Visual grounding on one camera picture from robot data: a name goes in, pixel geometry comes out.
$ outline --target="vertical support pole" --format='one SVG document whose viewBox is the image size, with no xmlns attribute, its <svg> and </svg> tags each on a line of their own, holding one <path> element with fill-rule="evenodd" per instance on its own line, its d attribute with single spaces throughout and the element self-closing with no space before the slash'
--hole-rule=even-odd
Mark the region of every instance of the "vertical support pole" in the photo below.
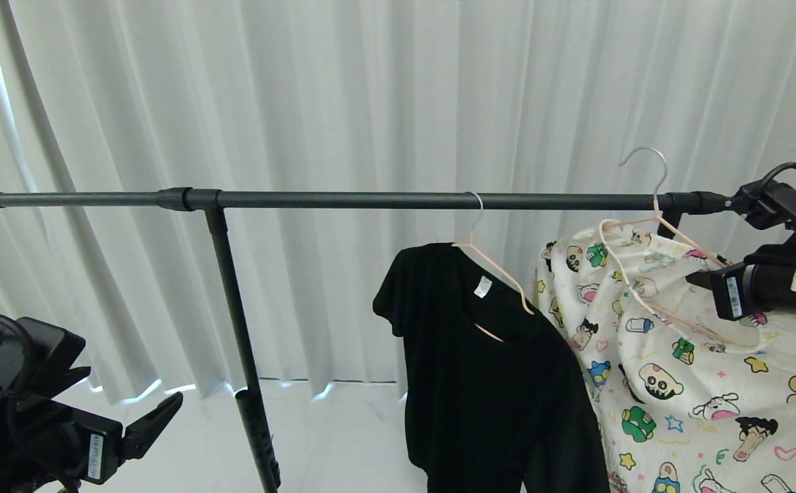
<svg viewBox="0 0 796 493">
<path fill-rule="evenodd" d="M 684 215 L 681 210 L 677 209 L 667 209 L 663 212 L 663 219 L 667 221 L 670 225 L 673 225 L 677 228 L 677 225 L 681 222 L 681 216 Z M 674 238 L 675 234 L 664 225 L 659 225 L 657 228 L 657 234 L 662 236 L 663 238 Z"/>
<path fill-rule="evenodd" d="M 280 481 L 279 463 L 273 452 L 273 441 L 267 425 L 267 415 L 264 412 L 264 399 L 261 396 L 261 386 L 258 383 L 258 371 L 255 368 L 255 356 L 251 352 L 249 328 L 245 322 L 245 313 L 242 311 L 242 297 L 239 292 L 239 283 L 236 280 L 236 268 L 231 253 L 231 242 L 228 240 L 228 224 L 225 219 L 225 210 L 218 205 L 206 207 L 206 222 L 210 227 L 212 244 L 216 249 L 216 259 L 219 260 L 219 274 L 225 288 L 225 298 L 228 302 L 228 311 L 231 313 L 231 322 L 236 338 L 236 348 L 239 349 L 239 359 L 242 365 L 242 375 L 245 377 L 246 390 L 236 393 L 236 406 L 242 418 L 242 427 L 251 447 L 251 454 L 255 459 L 258 477 L 264 493 L 277 493 Z"/>
</svg>

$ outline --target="black shirt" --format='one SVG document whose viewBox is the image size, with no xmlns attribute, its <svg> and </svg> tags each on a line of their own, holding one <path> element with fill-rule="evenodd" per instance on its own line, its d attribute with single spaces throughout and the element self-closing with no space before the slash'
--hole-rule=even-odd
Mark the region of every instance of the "black shirt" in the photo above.
<svg viewBox="0 0 796 493">
<path fill-rule="evenodd" d="M 408 456 L 429 493 L 517 493 L 536 442 L 536 491 L 608 493 L 580 365 L 516 290 L 461 249 L 426 244 L 398 253 L 373 311 L 404 339 Z"/>
</svg>

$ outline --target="hanger hook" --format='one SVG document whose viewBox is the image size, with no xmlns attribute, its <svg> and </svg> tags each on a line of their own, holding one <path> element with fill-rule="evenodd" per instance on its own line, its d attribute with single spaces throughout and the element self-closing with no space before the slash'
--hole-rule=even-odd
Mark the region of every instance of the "hanger hook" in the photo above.
<svg viewBox="0 0 796 493">
<path fill-rule="evenodd" d="M 659 152 L 657 149 L 653 149 L 653 147 L 636 147 L 635 149 L 630 151 L 630 153 L 627 154 L 626 157 L 623 158 L 623 160 L 621 160 L 620 164 L 618 164 L 617 166 L 623 166 L 624 164 L 629 162 L 630 158 L 632 157 L 632 154 L 635 154 L 638 151 L 651 151 L 652 153 L 657 153 L 657 156 L 659 156 L 660 160 L 662 160 L 663 162 L 663 177 L 660 178 L 660 181 L 658 181 L 657 186 L 654 187 L 654 199 L 657 199 L 657 193 L 660 190 L 660 185 L 662 185 L 663 182 L 667 180 L 667 177 L 669 175 L 669 163 L 667 163 L 667 159 L 665 158 L 665 156 L 663 156 L 663 153 Z"/>
<path fill-rule="evenodd" d="M 471 225 L 471 234 L 474 234 L 474 228 L 477 227 L 477 223 L 480 222 L 480 219 L 483 219 L 483 199 L 476 192 L 468 192 L 473 196 L 477 197 L 477 202 L 480 202 L 480 213 L 477 215 L 477 218 L 474 219 L 474 222 Z"/>
</svg>

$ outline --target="white cartoon print shirt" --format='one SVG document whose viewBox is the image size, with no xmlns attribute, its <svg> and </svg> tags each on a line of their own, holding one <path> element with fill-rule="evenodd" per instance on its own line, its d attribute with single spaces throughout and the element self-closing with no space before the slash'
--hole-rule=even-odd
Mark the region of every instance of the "white cartoon print shirt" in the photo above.
<svg viewBox="0 0 796 493">
<path fill-rule="evenodd" d="M 538 306 L 585 369 L 614 493 L 796 491 L 796 318 L 721 320 L 684 279 L 717 268 L 608 221 L 538 259 Z"/>
</svg>

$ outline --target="white curtain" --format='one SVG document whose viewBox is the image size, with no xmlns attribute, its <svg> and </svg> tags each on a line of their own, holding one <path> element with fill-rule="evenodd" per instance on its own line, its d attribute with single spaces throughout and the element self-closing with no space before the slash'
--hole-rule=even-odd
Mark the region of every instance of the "white curtain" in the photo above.
<svg viewBox="0 0 796 493">
<path fill-rule="evenodd" d="M 655 160 L 617 162 L 653 146 L 661 191 L 732 194 L 796 160 L 796 2 L 11 2 L 0 65 L 2 191 L 644 193 Z M 475 237 L 532 280 L 546 241 L 636 214 L 488 212 Z M 227 215 L 258 372 L 320 390 L 401 379 L 373 295 L 476 213 Z M 731 257 L 780 235 L 682 227 Z M 0 210 L 0 312 L 82 334 L 112 400 L 242 386 L 200 212 Z"/>
</svg>

